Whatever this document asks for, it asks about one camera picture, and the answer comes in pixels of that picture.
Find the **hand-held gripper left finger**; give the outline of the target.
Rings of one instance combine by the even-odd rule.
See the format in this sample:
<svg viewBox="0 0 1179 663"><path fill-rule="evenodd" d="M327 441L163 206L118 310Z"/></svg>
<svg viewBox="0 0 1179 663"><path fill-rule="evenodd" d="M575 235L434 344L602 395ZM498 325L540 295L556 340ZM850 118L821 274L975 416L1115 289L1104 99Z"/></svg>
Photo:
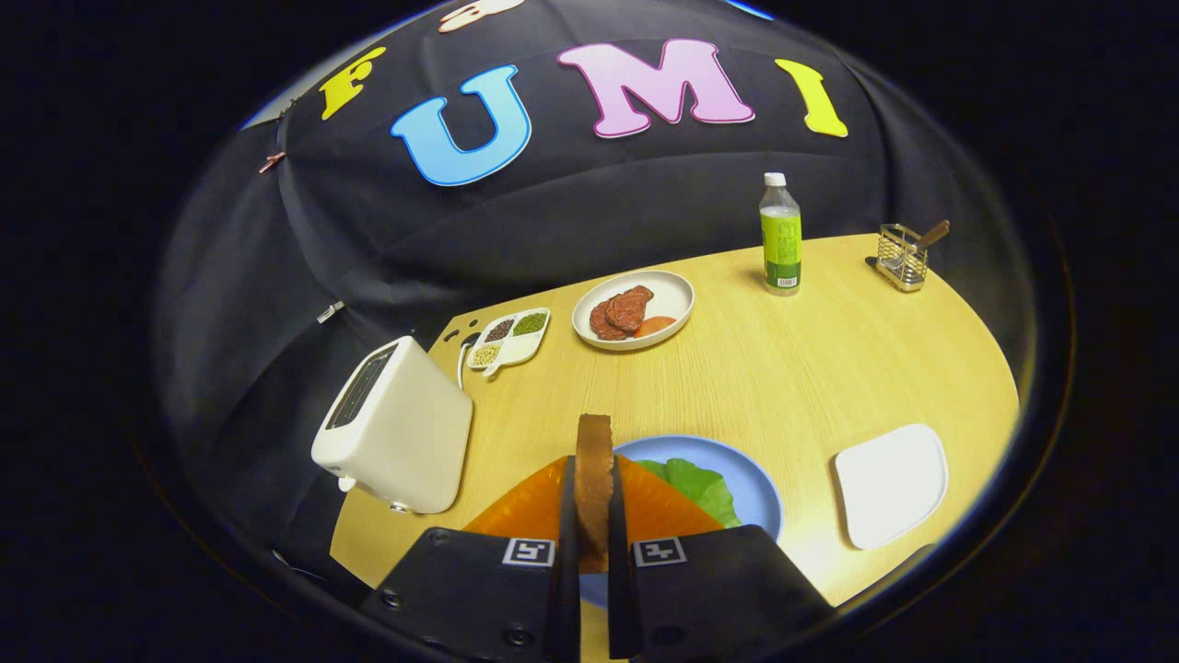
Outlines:
<svg viewBox="0 0 1179 663"><path fill-rule="evenodd" d="M426 529L358 612L437 659L578 662L577 459L561 478L555 537Z"/></svg>

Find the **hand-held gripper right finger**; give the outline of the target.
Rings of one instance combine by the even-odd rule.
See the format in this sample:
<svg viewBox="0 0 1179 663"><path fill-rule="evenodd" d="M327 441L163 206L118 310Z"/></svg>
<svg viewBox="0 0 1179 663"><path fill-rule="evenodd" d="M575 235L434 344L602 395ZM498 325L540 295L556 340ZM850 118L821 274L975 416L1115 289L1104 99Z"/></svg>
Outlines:
<svg viewBox="0 0 1179 663"><path fill-rule="evenodd" d="M608 655L631 662L762 662L834 618L834 605L755 525L631 539L635 491L615 457Z"/></svg>

